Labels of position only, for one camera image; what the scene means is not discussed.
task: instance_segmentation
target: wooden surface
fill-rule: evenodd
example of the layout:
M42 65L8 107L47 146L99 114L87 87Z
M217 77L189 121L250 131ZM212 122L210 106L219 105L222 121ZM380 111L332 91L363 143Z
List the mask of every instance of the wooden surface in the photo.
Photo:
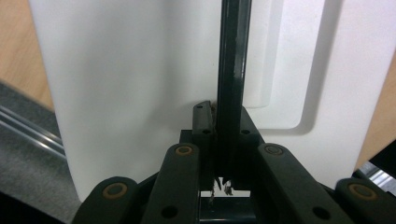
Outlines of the wooden surface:
M0 81L53 109L27 0L0 0ZM396 138L396 57L378 101L357 167Z
M27 0L0 0L0 81L53 109Z
M382 148L396 139L396 54L390 65L387 79L376 104L356 169L370 160Z

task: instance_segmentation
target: white plastic part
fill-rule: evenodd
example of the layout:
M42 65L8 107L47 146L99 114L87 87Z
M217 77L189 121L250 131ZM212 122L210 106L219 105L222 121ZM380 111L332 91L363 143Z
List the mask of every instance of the white plastic part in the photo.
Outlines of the white plastic part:
M192 106L216 99L221 2L30 2L79 198L111 176L157 172ZM265 2L253 1L248 112L333 187L353 170L388 71L396 2Z

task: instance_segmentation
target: machine part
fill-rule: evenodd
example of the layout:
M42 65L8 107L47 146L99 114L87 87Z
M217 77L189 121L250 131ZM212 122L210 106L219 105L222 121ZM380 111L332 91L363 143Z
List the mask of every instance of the machine part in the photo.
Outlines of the machine part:
M201 198L200 223L257 223L253 207L246 197Z
M215 158L215 169L221 176L230 173L240 132L250 7L250 0L222 1Z
M138 186L125 177L111 177L98 184L78 209L74 224L137 223Z
M277 217L258 216L278 223L353 223L323 187L285 148L262 144L255 153L256 181L252 200L261 214L273 207ZM262 197L260 191L266 191Z
M371 181L342 179L337 183L335 195L356 223L396 223L396 200Z
M383 170L379 170L373 176L370 176L370 180L380 188L383 188L392 179L393 177L385 173Z
M394 158L396 158L396 140L370 159L370 162L393 176L393 178L396 178L396 165Z
M195 105L192 114L192 143L200 149L200 190L212 190L215 179L213 169L215 130L212 107L209 101Z
M264 140L250 118L250 115L242 107L240 132L238 137L238 149L235 159L232 161L232 187L236 190L250 190L252 172L252 152L257 149Z
M183 148L189 153L177 153ZM192 224L199 220L199 151L186 143L168 149L141 223Z
M149 201L149 195L154 188L155 181L157 180L158 173L150 176L149 178L140 182L137 186L139 187L139 202L142 209L142 214L144 213L144 208Z
M181 130L179 143L190 143L192 142L192 130Z

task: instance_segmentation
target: black vertical rail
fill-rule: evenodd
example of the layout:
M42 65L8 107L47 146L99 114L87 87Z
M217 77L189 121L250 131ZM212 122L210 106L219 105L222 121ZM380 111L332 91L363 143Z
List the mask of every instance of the black vertical rail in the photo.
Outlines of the black vertical rail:
M221 9L218 108L216 130L217 175L230 175L238 142L251 0L223 0Z

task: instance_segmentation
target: metal rod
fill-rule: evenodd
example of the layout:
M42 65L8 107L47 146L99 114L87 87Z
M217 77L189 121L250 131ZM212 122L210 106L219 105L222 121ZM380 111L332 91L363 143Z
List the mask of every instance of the metal rod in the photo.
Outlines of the metal rod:
M240 131L250 7L251 0L222 1L216 115L216 172L221 176L230 175L229 167L236 152Z
M0 126L4 126L38 147L65 159L62 140L53 133L33 124L16 113L0 106Z

